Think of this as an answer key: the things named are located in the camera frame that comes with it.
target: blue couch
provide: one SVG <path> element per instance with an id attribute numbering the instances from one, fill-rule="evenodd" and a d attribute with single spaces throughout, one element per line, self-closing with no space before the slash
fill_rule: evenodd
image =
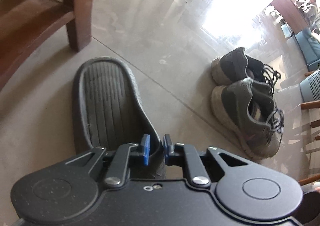
<path id="1" fill-rule="evenodd" d="M 309 28 L 305 28 L 296 34 L 295 38 L 302 51 L 308 70 L 317 70 L 320 64 L 320 43 L 311 36 Z"/>

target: black shoelace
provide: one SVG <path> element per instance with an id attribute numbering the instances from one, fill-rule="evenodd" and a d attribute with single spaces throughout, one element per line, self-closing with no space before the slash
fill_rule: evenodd
<path id="1" fill-rule="evenodd" d="M 284 113 L 281 109 L 279 109 L 278 107 L 275 107 L 275 109 L 273 110 L 273 112 L 270 113 L 269 117 L 267 118 L 266 123 L 271 124 L 271 130 L 270 132 L 277 132 L 279 134 L 281 134 L 281 138 L 280 138 L 280 142 L 282 141 L 282 135 L 283 135 L 283 131 L 284 131 Z"/>
<path id="2" fill-rule="evenodd" d="M 266 83 L 270 85 L 270 95 L 273 96 L 273 94 L 275 93 L 276 82 L 278 81 L 278 79 L 281 79 L 281 74 L 278 71 L 273 70 L 270 65 L 265 64 L 263 67 L 263 76 L 266 79 Z"/>

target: person sitting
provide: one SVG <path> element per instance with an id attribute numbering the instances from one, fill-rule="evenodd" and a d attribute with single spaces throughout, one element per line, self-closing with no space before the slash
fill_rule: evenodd
<path id="1" fill-rule="evenodd" d="M 301 12 L 302 16 L 308 23 L 309 28 L 312 27 L 318 14 L 316 0 L 296 0 L 294 5 Z"/>

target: gray sneaker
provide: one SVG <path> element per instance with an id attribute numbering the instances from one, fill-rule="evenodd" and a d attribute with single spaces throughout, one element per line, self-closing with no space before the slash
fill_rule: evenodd
<path id="1" fill-rule="evenodd" d="M 278 71 L 261 61 L 244 54 L 244 47 L 239 47 L 211 63 L 212 77 L 217 85 L 230 85 L 236 81 L 251 77 L 269 85 L 269 94 L 274 94 L 275 83 L 281 79 Z"/>
<path id="2" fill-rule="evenodd" d="M 274 156 L 282 139 L 284 114 L 268 95 L 269 89 L 267 84 L 245 78 L 217 86 L 211 95 L 214 115 L 236 134 L 243 150 L 254 159 Z"/>

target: black slipper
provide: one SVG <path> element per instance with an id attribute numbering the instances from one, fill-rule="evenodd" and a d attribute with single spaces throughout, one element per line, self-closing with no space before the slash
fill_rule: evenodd
<path id="1" fill-rule="evenodd" d="M 76 153 L 103 146 L 108 150 L 126 143 L 141 143 L 150 135 L 149 165 L 132 170 L 137 178 L 163 178 L 163 148 L 142 109 L 130 68 L 111 57 L 91 59 L 80 66 L 72 91 Z"/>

